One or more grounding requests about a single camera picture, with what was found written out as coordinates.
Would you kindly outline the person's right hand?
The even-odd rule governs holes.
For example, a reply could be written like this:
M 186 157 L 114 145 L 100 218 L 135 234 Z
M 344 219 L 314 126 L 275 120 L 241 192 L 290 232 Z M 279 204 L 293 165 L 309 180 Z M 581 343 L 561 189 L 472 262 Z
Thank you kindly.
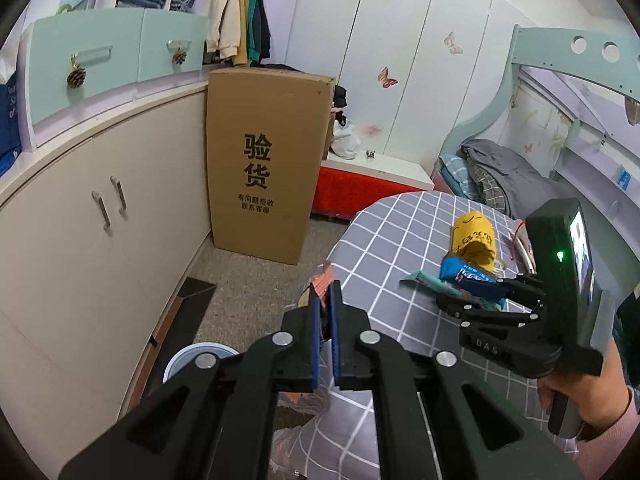
M 554 372 L 537 382 L 540 403 L 549 411 L 555 393 L 563 393 L 577 403 L 582 419 L 582 440 L 600 437 L 612 428 L 629 408 L 634 395 L 625 382 L 622 360 L 615 340 L 608 341 L 600 376 L 577 372 Z

